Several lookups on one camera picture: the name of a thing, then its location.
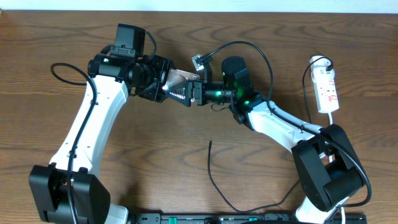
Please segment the Galaxy S25 Ultra smartphone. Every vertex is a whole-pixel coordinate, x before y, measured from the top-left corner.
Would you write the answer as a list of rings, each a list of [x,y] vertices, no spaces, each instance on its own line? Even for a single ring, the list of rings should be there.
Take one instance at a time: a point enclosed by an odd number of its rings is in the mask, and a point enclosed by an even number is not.
[[[173,86],[183,83],[187,80],[199,80],[200,76],[183,70],[170,69],[167,81],[162,87],[164,91],[169,91]]]

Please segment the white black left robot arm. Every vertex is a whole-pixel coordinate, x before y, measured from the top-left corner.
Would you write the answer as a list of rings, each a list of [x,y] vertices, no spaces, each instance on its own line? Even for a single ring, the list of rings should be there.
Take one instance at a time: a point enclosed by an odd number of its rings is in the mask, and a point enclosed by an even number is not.
[[[165,100],[163,86],[172,62],[144,54],[150,33],[120,24],[83,73],[85,95],[60,149],[47,166],[36,165],[29,185],[40,219],[47,223],[129,223],[130,211],[111,202],[100,182],[103,151],[115,119],[130,96]]]

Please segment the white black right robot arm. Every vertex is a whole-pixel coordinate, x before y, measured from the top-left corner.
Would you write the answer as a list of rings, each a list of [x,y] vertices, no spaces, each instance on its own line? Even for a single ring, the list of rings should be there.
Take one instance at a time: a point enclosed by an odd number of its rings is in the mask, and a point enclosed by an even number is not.
[[[348,207],[346,201],[359,189],[371,191],[369,179],[344,132],[336,125],[326,128],[306,123],[281,110],[268,96],[254,90],[246,62],[232,56],[221,64],[222,81],[211,77],[209,59],[203,55],[193,58],[196,74],[170,69],[163,78],[166,95],[185,106],[195,100],[229,105],[235,120],[249,129],[269,136],[294,158],[299,185],[305,199],[295,211],[302,223],[326,223],[335,212]]]

